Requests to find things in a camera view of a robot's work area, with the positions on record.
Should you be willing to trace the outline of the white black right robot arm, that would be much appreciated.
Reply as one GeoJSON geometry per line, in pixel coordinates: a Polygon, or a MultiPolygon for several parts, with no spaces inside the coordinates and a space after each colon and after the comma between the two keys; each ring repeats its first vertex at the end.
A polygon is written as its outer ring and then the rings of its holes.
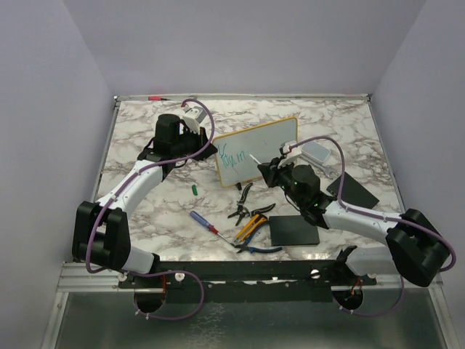
{"type": "Polygon", "coordinates": [[[420,211],[398,214],[349,205],[322,192],[311,166],[280,163],[274,158],[257,169],[266,185],[279,187],[310,225],[347,231],[380,244],[343,250],[344,260],[333,267],[339,283],[351,284],[368,274],[398,274],[427,287],[445,269],[446,261],[455,261],[451,246],[420,211]]]}

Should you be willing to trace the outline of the green whiteboard marker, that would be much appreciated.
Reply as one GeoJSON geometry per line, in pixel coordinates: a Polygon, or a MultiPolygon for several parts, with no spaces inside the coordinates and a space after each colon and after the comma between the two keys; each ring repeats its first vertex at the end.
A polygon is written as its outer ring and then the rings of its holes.
{"type": "Polygon", "coordinates": [[[261,162],[255,156],[253,156],[252,154],[249,154],[249,156],[257,165],[261,164],[261,162]]]}

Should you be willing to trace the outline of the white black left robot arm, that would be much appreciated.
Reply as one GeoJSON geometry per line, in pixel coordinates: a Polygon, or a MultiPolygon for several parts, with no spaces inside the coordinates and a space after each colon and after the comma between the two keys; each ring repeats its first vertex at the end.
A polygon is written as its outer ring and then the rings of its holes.
{"type": "Polygon", "coordinates": [[[87,265],[135,273],[150,287],[161,276],[160,257],[132,246],[129,218],[152,189],[178,162],[202,161],[214,155],[212,136],[201,127],[206,114],[193,108],[179,117],[165,113],[155,123],[155,135],[139,153],[131,171],[96,202],[83,201],[76,212],[72,255],[87,265]]]}

